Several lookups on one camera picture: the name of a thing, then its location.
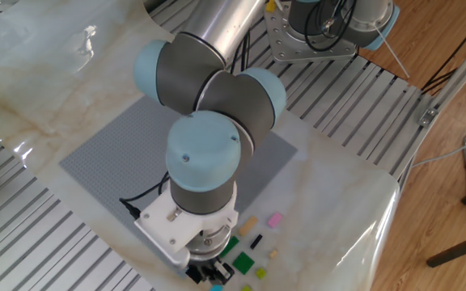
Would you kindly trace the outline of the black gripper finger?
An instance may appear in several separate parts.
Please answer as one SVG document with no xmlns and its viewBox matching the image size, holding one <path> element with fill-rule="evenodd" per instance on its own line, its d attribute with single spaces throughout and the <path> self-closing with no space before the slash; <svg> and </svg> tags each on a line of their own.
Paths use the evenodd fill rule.
<svg viewBox="0 0 466 291">
<path fill-rule="evenodd" d="M 214 274 L 214 280 L 218 284 L 226 284 L 235 275 L 235 270 L 229 264 L 222 262 L 220 259 L 216 259 L 212 263 L 212 271 Z"/>
<path fill-rule="evenodd" d="M 208 267 L 206 264 L 190 264 L 185 271 L 185 274 L 191 279 L 207 279 Z"/>
</svg>

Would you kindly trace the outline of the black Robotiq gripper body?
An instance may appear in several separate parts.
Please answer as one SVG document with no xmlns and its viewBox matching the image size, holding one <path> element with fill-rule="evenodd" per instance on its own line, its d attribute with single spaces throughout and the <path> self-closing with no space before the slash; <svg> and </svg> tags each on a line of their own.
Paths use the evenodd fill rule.
<svg viewBox="0 0 466 291">
<path fill-rule="evenodd" d="M 219 255 L 190 254 L 188 268 L 216 268 L 217 266 L 223 266 L 223 261 L 220 259 Z"/>
</svg>

